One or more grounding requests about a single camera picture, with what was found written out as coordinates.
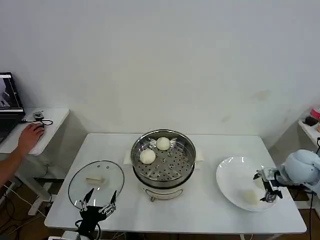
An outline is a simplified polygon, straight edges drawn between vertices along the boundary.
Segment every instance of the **white desk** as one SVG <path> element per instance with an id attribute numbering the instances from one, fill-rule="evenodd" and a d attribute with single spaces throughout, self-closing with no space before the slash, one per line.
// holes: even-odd
<path id="1" fill-rule="evenodd" d="M 259 136 L 189 135 L 203 153 L 204 161 L 187 181 L 183 195 L 171 200 L 150 198 L 138 188 L 132 166 L 123 165 L 126 151 L 139 134 L 91 133 L 85 138 L 44 224 L 51 228 L 75 229 L 79 210 L 68 198 L 74 174 L 88 163 L 109 160 L 125 175 L 116 211 L 100 222 L 103 231 L 164 232 L 193 234 L 288 234 L 303 233 L 306 225 L 289 192 L 264 212 L 250 212 L 229 202 L 216 182 L 218 164 L 229 156 L 248 156 L 265 167 L 274 167 Z"/>
<path id="2" fill-rule="evenodd" d="M 317 128 L 319 126 L 319 123 L 317 123 L 314 126 L 309 126 L 307 124 L 304 124 L 302 120 L 299 120 L 298 123 L 299 123 L 300 127 L 302 128 L 302 130 L 305 132 L 305 134 L 318 147 L 317 139 L 320 137 L 320 132 L 317 131 Z"/>
<path id="3" fill-rule="evenodd" d="M 46 107 L 26 107 L 25 116 L 23 119 L 28 121 L 33 121 L 33 113 L 41 111 L 45 119 L 50 119 L 53 121 L 52 125 L 45 126 L 44 135 L 39 139 L 35 147 L 29 152 L 29 156 L 39 156 L 46 148 L 50 140 L 54 137 L 55 133 L 64 122 L 66 117 L 69 114 L 68 108 L 46 108 Z M 18 124 L 10 133 L 10 135 L 0 143 L 0 154 L 10 154 L 18 145 L 18 140 L 21 132 L 25 127 L 30 123 Z M 37 203 L 40 204 L 42 201 L 47 201 L 51 199 L 51 195 L 47 192 L 50 187 L 50 184 L 46 183 L 45 188 L 43 188 L 37 181 L 32 177 L 25 176 L 19 170 L 15 175 L 21 179 L 21 181 L 26 184 L 31 190 L 33 190 L 40 198 L 37 200 Z"/>
<path id="4" fill-rule="evenodd" d="M 38 156 L 40 155 L 54 137 L 55 133 L 64 122 L 69 114 L 68 108 L 45 108 L 45 107 L 26 107 L 25 116 L 23 119 L 28 121 L 34 121 L 33 113 L 41 111 L 45 119 L 53 121 L 52 125 L 45 126 L 45 133 L 40 138 L 36 146 L 29 152 L 29 155 Z M 0 154 L 10 154 L 18 145 L 20 134 L 25 127 L 30 123 L 18 124 L 10 133 L 10 135 L 0 143 Z"/>

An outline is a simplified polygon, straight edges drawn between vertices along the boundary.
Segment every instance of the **white wall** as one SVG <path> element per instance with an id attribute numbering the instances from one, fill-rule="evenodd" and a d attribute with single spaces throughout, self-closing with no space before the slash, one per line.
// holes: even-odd
<path id="1" fill-rule="evenodd" d="M 0 0 L 0 69 L 88 132 L 260 135 L 320 103 L 317 0 Z"/>

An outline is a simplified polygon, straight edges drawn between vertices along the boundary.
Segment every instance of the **white robot motor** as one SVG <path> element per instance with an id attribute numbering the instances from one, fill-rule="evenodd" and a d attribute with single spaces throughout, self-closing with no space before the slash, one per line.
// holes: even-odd
<path id="1" fill-rule="evenodd" d="M 261 201 L 272 203 L 282 198 L 280 187 L 305 186 L 320 196 L 320 157 L 308 150 L 291 153 L 278 168 L 257 170 L 253 179 L 262 178 L 265 195 Z"/>

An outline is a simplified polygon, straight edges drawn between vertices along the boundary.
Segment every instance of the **floor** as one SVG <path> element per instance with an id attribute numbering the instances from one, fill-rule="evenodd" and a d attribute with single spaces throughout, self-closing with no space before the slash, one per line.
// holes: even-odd
<path id="1" fill-rule="evenodd" d="M 54 183 L 50 189 L 50 193 L 56 194 L 59 191 L 60 183 Z M 16 189 L 17 193 L 25 198 L 29 202 L 33 202 L 36 199 L 36 195 L 25 185 L 18 187 Z M 303 194 L 299 195 L 298 200 L 304 200 L 306 196 Z M 47 240 L 49 236 L 61 236 L 63 230 L 60 229 L 49 229 L 44 225 L 44 217 L 40 214 L 29 218 L 28 210 L 29 206 L 27 203 L 20 200 L 16 195 L 10 194 L 8 198 L 12 201 L 14 205 L 14 214 L 13 218 L 16 220 L 9 219 L 9 215 L 13 213 L 13 206 L 8 201 L 7 204 L 2 204 L 0 206 L 0 236 L 9 235 L 10 240 Z M 42 212 L 47 212 L 49 209 L 46 206 L 41 206 Z M 300 210 L 300 213 L 304 219 L 305 224 L 309 227 L 309 210 Z M 28 221 L 30 223 L 19 228 L 15 231 L 16 227 L 21 226 Z M 315 211 L 311 213 L 311 224 L 312 224 L 312 239 L 320 239 L 320 219 L 318 218 Z M 104 232 L 102 239 L 112 239 L 115 235 L 114 232 Z M 209 234 L 169 234 L 169 233 L 140 233 L 138 234 L 139 239 L 145 240 L 239 240 L 238 235 L 209 235 Z M 252 240 L 263 240 L 267 236 L 254 235 Z M 125 240 L 124 235 L 116 237 L 117 240 Z M 277 238 L 277 240 L 308 240 L 309 233 L 305 232 L 304 234 L 291 234 L 283 235 Z"/>

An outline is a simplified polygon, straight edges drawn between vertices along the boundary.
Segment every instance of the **table leg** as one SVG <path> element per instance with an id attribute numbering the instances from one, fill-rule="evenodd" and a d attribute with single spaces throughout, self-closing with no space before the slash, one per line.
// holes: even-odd
<path id="1" fill-rule="evenodd" d="M 33 177 L 25 177 L 23 174 L 20 174 L 19 171 L 16 171 L 15 175 L 42 199 L 50 200 L 50 193 L 48 193 L 36 180 L 34 180 Z"/>

